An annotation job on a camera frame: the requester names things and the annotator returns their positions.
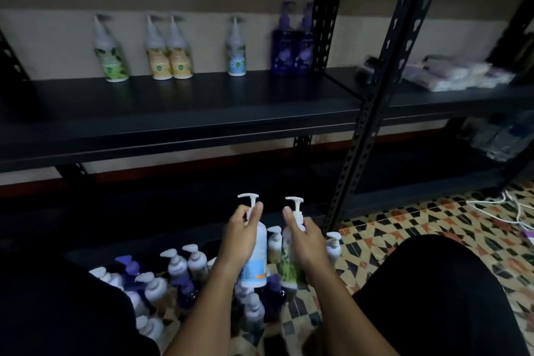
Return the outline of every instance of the person's left hand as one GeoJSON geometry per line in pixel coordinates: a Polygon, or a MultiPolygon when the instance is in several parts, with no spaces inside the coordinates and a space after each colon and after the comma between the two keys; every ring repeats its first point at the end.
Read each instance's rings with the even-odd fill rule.
{"type": "Polygon", "coordinates": [[[256,203],[250,213],[249,222],[245,225],[249,208],[246,205],[240,205],[230,218],[216,261],[217,264],[224,265],[234,273],[236,278],[256,245],[256,232],[263,212],[263,203],[256,203]]]}

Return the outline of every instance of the forearm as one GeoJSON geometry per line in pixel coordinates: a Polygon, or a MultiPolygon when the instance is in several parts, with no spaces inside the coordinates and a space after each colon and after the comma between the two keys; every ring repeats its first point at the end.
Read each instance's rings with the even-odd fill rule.
{"type": "Polygon", "coordinates": [[[180,326],[165,356],[226,356],[230,345],[230,311],[237,273],[215,264],[191,314],[180,326]]]}
{"type": "Polygon", "coordinates": [[[333,270],[318,273],[314,285],[323,313],[329,354],[398,356],[333,270]]]}

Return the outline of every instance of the person's right hand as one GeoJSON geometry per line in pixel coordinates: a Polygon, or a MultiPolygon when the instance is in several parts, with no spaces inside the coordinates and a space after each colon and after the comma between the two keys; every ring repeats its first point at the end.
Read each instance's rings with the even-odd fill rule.
{"type": "Polygon", "coordinates": [[[323,234],[310,217],[304,218],[306,231],[302,231],[290,207],[284,207],[282,212],[287,227],[291,231],[291,252],[295,253],[306,273],[308,283],[314,285],[320,274],[333,272],[326,254],[326,241],[323,234]]]}

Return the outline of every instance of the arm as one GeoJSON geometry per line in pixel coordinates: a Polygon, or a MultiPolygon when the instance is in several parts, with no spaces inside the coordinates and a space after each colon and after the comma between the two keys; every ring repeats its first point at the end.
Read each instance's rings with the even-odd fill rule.
{"type": "Polygon", "coordinates": [[[233,287],[256,245],[256,230],[263,204],[252,209],[240,205],[226,226],[217,261],[191,314],[180,326],[165,356],[227,356],[233,287]]]}
{"type": "Polygon", "coordinates": [[[317,292],[323,313],[329,354],[336,356],[398,356],[395,349],[377,331],[360,310],[334,272],[326,254],[325,239],[311,218],[305,218],[301,231],[289,207],[284,219],[291,230],[292,249],[317,292]]]}

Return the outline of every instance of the leg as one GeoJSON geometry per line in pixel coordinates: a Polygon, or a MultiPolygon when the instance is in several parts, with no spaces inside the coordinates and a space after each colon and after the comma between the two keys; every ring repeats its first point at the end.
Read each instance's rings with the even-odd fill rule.
{"type": "Polygon", "coordinates": [[[497,279],[461,244],[409,238],[353,298],[401,355],[528,355],[497,279]]]}

